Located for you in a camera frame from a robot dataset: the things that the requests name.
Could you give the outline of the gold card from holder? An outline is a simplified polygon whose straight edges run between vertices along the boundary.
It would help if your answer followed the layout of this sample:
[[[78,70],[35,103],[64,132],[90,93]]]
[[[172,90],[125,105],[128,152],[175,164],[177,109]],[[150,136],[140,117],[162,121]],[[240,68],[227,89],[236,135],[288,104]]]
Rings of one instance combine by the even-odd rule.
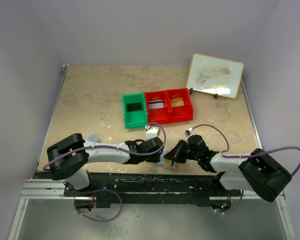
[[[164,166],[166,168],[174,168],[175,167],[175,162],[172,161],[172,160],[166,159],[165,162],[164,162]]]

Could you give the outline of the pink leather card holder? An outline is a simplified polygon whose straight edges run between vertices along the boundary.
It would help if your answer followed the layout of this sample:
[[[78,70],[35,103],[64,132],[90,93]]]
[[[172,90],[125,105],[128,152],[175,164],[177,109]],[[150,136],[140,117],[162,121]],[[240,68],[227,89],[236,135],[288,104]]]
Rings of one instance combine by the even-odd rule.
[[[168,160],[166,158],[164,158],[164,155],[168,153],[168,149],[164,148],[161,155],[160,155],[160,161],[159,162],[147,162],[147,164],[151,164],[157,167],[161,167],[164,169],[168,169],[168,170],[172,170],[172,171],[179,171],[179,164],[172,161],[172,160]]]

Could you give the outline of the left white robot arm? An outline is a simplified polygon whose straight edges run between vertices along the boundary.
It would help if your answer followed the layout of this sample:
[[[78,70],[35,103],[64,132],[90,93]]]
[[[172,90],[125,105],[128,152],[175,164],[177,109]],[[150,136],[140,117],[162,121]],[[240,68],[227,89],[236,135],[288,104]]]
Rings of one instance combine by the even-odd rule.
[[[74,133],[47,149],[49,170],[54,181],[65,180],[73,189],[83,191],[90,187],[90,175],[83,166],[91,163],[116,163],[138,165],[142,162],[158,163],[165,148],[166,135],[157,135],[146,140],[127,140],[116,144],[105,144],[84,140]]]

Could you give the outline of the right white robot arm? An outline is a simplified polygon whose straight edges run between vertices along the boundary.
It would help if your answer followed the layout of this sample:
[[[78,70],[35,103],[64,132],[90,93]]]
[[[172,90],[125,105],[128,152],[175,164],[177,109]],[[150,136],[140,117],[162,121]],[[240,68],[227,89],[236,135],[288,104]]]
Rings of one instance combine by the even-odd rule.
[[[216,173],[216,180],[225,190],[253,191],[267,202],[273,202],[292,180],[292,175],[264,151],[255,149],[252,154],[234,156],[221,154],[208,148],[200,135],[180,140],[164,155],[165,159],[184,164],[196,161],[206,172]]]

